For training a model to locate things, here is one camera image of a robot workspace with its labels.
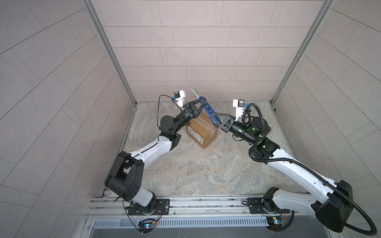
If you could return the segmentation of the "blue utility knife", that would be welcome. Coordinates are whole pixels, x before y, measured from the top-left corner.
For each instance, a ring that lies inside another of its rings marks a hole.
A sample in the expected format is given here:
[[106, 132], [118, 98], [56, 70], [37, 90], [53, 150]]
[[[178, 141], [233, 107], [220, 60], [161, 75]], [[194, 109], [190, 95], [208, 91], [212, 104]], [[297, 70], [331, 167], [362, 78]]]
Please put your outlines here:
[[[191, 89], [192, 92], [196, 95], [197, 98], [203, 98], [203, 96], [201, 96], [201, 94], [198, 92], [197, 89]], [[216, 128], [219, 128], [219, 122], [220, 122], [220, 119], [219, 117], [214, 117], [212, 114], [214, 113], [214, 110], [213, 108], [209, 105], [208, 102], [205, 102], [205, 104], [203, 105], [204, 109], [206, 110], [207, 114], [209, 115], [209, 118], [210, 120], [212, 121], [212, 123], [215, 125]]]

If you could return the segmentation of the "brown taped cardboard box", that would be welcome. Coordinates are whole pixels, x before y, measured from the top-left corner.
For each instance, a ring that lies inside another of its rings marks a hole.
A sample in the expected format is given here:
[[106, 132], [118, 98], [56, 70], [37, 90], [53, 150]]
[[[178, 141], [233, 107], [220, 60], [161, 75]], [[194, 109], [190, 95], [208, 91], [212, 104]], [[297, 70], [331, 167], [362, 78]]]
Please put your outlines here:
[[202, 111], [197, 118], [190, 121], [189, 126], [186, 126], [186, 133], [201, 148], [205, 149], [217, 138], [218, 128], [212, 123], [209, 115]]

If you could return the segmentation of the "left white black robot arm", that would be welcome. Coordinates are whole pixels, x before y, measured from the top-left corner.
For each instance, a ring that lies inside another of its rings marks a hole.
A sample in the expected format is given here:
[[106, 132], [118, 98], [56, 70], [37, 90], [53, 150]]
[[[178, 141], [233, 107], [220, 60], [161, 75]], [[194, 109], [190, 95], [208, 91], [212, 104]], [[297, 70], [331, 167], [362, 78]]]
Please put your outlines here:
[[152, 213], [156, 206], [156, 195], [141, 185], [144, 167], [178, 145], [181, 139], [178, 131], [201, 114], [206, 102], [207, 99], [202, 97], [184, 104], [176, 117], [163, 116], [158, 128], [160, 135], [155, 141], [132, 153], [122, 151], [116, 156], [105, 179], [105, 186], [118, 198], [133, 201], [145, 213]]

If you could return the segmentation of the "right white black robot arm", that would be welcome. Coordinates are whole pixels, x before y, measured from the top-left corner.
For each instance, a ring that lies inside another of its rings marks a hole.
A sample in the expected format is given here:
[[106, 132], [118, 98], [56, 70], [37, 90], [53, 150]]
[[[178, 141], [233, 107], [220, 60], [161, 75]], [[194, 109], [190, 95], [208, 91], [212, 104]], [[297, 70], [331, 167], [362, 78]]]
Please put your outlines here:
[[253, 117], [246, 113], [242, 122], [229, 114], [212, 113], [212, 117], [224, 132], [230, 132], [251, 145], [249, 157], [252, 160], [280, 170], [310, 194], [309, 197], [304, 197], [299, 193], [271, 188], [264, 198], [272, 206], [314, 216], [325, 227], [337, 233], [350, 226], [347, 220], [356, 208], [356, 203], [349, 183], [334, 181], [315, 172], [268, 139], [271, 128], [262, 115]]

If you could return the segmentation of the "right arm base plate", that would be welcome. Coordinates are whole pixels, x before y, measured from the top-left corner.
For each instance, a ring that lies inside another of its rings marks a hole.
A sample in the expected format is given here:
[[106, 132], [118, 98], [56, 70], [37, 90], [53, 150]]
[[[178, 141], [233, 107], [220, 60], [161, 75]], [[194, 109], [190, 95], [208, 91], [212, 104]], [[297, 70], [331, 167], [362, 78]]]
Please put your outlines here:
[[265, 204], [263, 198], [248, 198], [242, 201], [242, 204], [249, 207], [251, 214], [280, 214], [282, 211], [288, 214], [291, 212], [289, 209], [278, 209], [271, 203]]

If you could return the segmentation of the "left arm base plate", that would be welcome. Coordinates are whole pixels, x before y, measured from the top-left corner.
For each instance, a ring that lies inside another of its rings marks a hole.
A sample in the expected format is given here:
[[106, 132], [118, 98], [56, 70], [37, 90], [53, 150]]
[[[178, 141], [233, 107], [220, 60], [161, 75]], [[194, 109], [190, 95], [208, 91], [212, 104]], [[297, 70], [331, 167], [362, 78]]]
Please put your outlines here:
[[154, 202], [149, 203], [144, 207], [136, 202], [131, 202], [127, 207], [130, 216], [154, 216], [154, 215], [168, 215], [170, 207], [170, 199], [156, 199]]

